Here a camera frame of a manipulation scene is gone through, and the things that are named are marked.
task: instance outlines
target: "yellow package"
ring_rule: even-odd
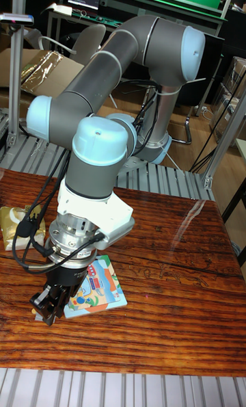
[[[16,233],[16,228],[21,220],[24,218],[26,212],[30,206],[26,206],[25,209],[21,208],[9,208],[9,207],[2,207],[0,208],[0,223],[1,223],[1,230],[3,233],[3,243],[5,250],[12,250],[12,242],[14,235]],[[38,215],[41,211],[40,205],[35,207],[30,214],[30,217],[33,217],[34,214]],[[45,223],[44,219],[42,219],[40,223],[40,228],[37,230],[35,235],[35,240],[44,245],[44,237],[45,237]],[[17,237],[16,240],[16,250],[25,249],[27,247],[27,243],[29,238]]]

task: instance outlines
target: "book cover illustration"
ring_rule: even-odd
[[[64,308],[66,317],[75,317],[127,305],[126,298],[107,255],[96,257],[75,297]]]

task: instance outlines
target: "wire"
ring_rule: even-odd
[[[202,116],[203,116],[206,120],[211,121],[212,118],[205,117],[205,114],[206,114],[207,112],[209,112],[210,114],[213,115],[213,113],[212,113],[206,106],[203,106],[203,107],[202,107]]]
[[[69,261],[72,257],[75,257],[75,255],[77,255],[81,250],[85,249],[86,247],[90,246],[93,243],[96,243],[96,241],[100,241],[100,240],[104,239],[104,237],[105,237],[105,235],[103,233],[96,234],[90,240],[88,240],[86,243],[79,246],[78,249],[74,250],[74,252],[72,252],[70,255],[68,255],[66,258],[64,258],[62,261],[60,261],[57,264],[53,263],[52,266],[47,267],[46,269],[42,269],[39,272],[33,272],[31,269],[38,269],[38,267],[40,267],[40,266],[36,266],[34,264],[29,265],[28,266],[28,273],[30,273],[32,275],[41,275],[41,274],[46,274],[46,273],[52,272],[53,270],[56,270],[58,267],[60,267],[61,265],[63,265],[67,261]]]
[[[179,166],[176,164],[176,162],[171,158],[171,156],[168,155],[168,153],[167,153],[167,156],[169,157],[170,161],[172,161],[172,163],[175,165],[175,167],[176,167],[179,171],[182,172],[182,170],[179,168]]]
[[[156,100],[156,94],[153,94],[150,99],[146,101],[146,103],[142,106],[140,112],[137,114],[135,121],[133,122],[133,126],[136,127],[139,124],[139,121],[141,120],[141,117],[145,114],[145,112],[150,108],[150,106],[154,103]]]
[[[42,264],[42,265],[35,265],[35,264],[26,264],[25,262],[20,261],[19,259],[17,260],[18,264],[21,265],[21,267],[23,267],[23,269],[32,274],[32,275],[41,275],[41,274],[46,274],[49,272],[52,272],[53,270],[57,269],[58,267],[60,267],[61,265],[63,265],[64,263],[66,263],[67,261],[69,261],[72,257],[75,257],[75,255],[77,255],[81,250],[85,249],[86,247],[90,246],[91,244],[102,240],[105,237],[105,235],[103,233],[98,233],[95,236],[93,236],[90,240],[88,240],[86,243],[82,244],[81,246],[79,246],[79,248],[77,248],[76,250],[74,250],[72,253],[70,253],[70,255],[66,256],[66,258],[64,258],[62,261],[60,261],[57,264],[51,263],[48,265]],[[27,251],[30,247],[30,243],[31,240],[29,240],[27,247],[25,249],[25,257],[27,255]]]
[[[149,131],[146,134],[146,137],[143,141],[143,144],[141,145],[141,147],[137,150],[137,152],[133,153],[133,156],[138,155],[138,153],[140,153],[144,147],[146,146],[146,144],[148,143],[148,140],[150,139],[152,132],[154,130],[154,126],[157,122],[157,118],[158,118],[158,108],[159,108],[159,102],[160,102],[160,98],[161,96],[157,94],[157,98],[156,98],[156,109],[155,109],[155,113],[154,113],[154,118],[153,118],[153,123],[152,126],[150,127]]]
[[[64,156],[65,156],[64,164],[62,165],[61,170],[59,171],[59,174],[58,174],[58,177],[57,177],[57,180],[55,182],[55,185],[54,185],[54,188],[53,188],[52,192],[45,198],[46,202],[45,202],[43,208],[41,209],[41,212],[38,214],[38,217],[34,218],[34,219],[32,219],[32,221],[30,221],[29,216],[30,216],[31,212],[33,211],[35,206],[38,205],[38,203],[39,203],[38,201],[39,201],[42,193],[44,192],[47,185],[49,184],[52,176],[54,175],[54,173],[56,171],[56,169],[58,169],[58,166],[61,163],[62,158]],[[68,152],[67,150],[63,150],[61,156],[57,160],[57,163],[55,164],[53,170],[51,171],[51,173],[50,173],[50,175],[48,177],[48,179],[46,180],[45,184],[43,185],[43,187],[40,190],[39,194],[37,195],[36,199],[34,200],[32,206],[29,208],[28,212],[25,214],[25,217],[23,218],[23,220],[17,226],[16,233],[15,233],[14,238],[13,238],[12,252],[13,252],[13,255],[14,255],[14,258],[15,258],[16,262],[19,265],[21,265],[25,270],[27,270],[27,265],[25,264],[25,257],[27,255],[27,251],[28,251],[31,243],[33,244],[34,248],[36,250],[38,250],[38,252],[40,252],[43,256],[48,256],[53,252],[53,250],[52,250],[52,252],[51,252],[51,250],[45,250],[43,248],[43,246],[41,246],[39,243],[37,243],[35,241],[34,236],[36,234],[36,231],[39,228],[40,222],[42,221],[42,218],[44,217],[44,214],[45,214],[45,212],[46,212],[46,210],[48,208],[48,205],[49,205],[51,199],[53,198],[55,192],[57,191],[57,189],[59,187],[59,184],[60,184],[61,180],[63,179],[63,177],[64,177],[64,175],[66,173],[69,158],[70,158],[70,152]],[[17,240],[17,237],[18,237],[18,235],[20,233],[20,229],[21,229],[22,233],[27,234],[27,235],[23,235],[23,236],[27,236],[27,237],[30,236],[30,240],[29,240],[29,242],[27,244],[27,247],[26,247],[26,250],[24,252],[22,261],[18,258],[17,253],[16,253],[16,240]]]
[[[24,129],[24,127],[20,123],[19,123],[19,128],[29,138],[30,135],[28,134],[28,132]]]
[[[148,86],[148,89],[155,89],[155,86]],[[146,88],[140,88],[139,90],[133,90],[133,91],[127,91],[127,92],[123,92],[123,91],[120,91],[120,92],[123,95],[128,95],[128,94],[134,94],[135,92],[141,92],[141,91],[146,91]]]
[[[113,103],[114,107],[117,109],[117,108],[118,108],[118,106],[116,105],[116,103],[115,103],[115,99],[113,98],[112,94],[109,94],[109,97],[110,97],[110,99],[111,99],[111,101],[112,101],[112,103]]]
[[[130,80],[123,80],[119,83],[118,86],[124,85],[125,83],[129,83],[131,85],[146,85],[146,86],[153,86],[156,88],[158,85],[157,82],[154,80],[148,80],[148,79],[130,79]]]
[[[48,198],[49,198],[49,196],[50,196],[51,194],[47,194],[47,196],[45,196],[43,199],[41,199],[38,203],[36,203],[36,206],[38,206],[38,205],[40,205],[41,203],[43,203],[43,202],[45,202]]]
[[[205,156],[199,162],[197,162],[195,167],[192,170],[192,173],[195,173],[195,172],[198,172],[199,170],[201,170],[202,167],[204,167],[204,165],[209,162],[209,160],[213,156],[215,150],[216,150],[216,147],[209,154],[207,154],[207,156]]]

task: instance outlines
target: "floor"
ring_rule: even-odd
[[[115,112],[123,111],[124,113],[135,116],[141,107],[141,102],[144,98],[144,90],[131,92],[130,94],[123,94],[122,92],[126,92],[124,86],[122,86],[121,91],[115,90],[113,92],[113,97],[118,104],[118,109],[116,109]],[[99,111],[99,114],[106,116],[107,114],[112,113],[112,108],[112,101],[107,99],[104,106]],[[188,107],[175,107],[168,128],[169,134],[172,137],[185,139],[184,123],[188,111]],[[207,118],[212,116],[209,112],[205,113],[204,115]],[[183,145],[172,142],[169,148],[169,156],[175,161],[181,170],[190,169],[195,161],[195,158],[198,156],[198,153],[201,151],[208,136],[210,135],[209,120],[207,120],[205,117],[203,117],[202,114],[200,117],[191,117],[191,145]],[[216,147],[216,145],[217,143],[215,141],[215,137],[212,136],[204,151],[204,154],[201,157],[207,155],[214,147]],[[175,166],[168,156],[164,158],[162,165],[167,167]],[[245,172],[245,164],[239,151],[234,148],[229,148],[219,164],[219,167],[217,168],[212,186],[213,194],[221,213],[223,213],[227,204],[245,178]],[[237,208],[235,208],[233,214],[225,224],[225,227],[228,231],[230,239],[239,245],[240,248],[244,248],[246,241],[246,211],[242,202],[240,202]],[[242,267],[242,272],[246,280],[246,263]]]

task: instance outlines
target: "wood grain surface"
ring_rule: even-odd
[[[1,171],[0,206],[30,205],[45,178]],[[0,366],[245,376],[246,286],[214,202],[115,189],[135,227],[108,248],[122,308],[35,321],[26,274],[0,241]],[[56,199],[45,217],[56,215]],[[28,259],[40,259],[30,250]]]

